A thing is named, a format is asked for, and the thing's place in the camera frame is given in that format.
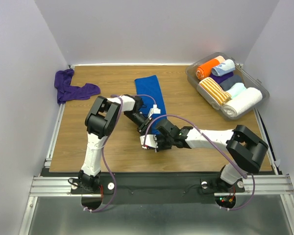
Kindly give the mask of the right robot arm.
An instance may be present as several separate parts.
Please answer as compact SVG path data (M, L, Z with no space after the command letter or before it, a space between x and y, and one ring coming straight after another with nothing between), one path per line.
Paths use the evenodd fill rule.
M159 135L156 142L159 150L177 148L214 148L223 153L228 152L232 163L225 165L216 178L216 187L227 191L243 175L257 174L260 171L268 144L244 125L237 125L230 130L197 130L184 126L181 129L169 120L163 119L156 124Z

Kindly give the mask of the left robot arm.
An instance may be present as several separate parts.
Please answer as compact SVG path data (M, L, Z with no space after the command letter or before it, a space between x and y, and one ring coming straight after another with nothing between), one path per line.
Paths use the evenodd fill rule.
M147 126L152 118L140 112L144 107L141 95L121 95L115 98L98 96L85 118L87 131L87 149L85 160L78 173L76 186L89 193L100 189L99 176L101 172L102 150L115 129L116 124L124 114L137 125L140 135L149 134Z

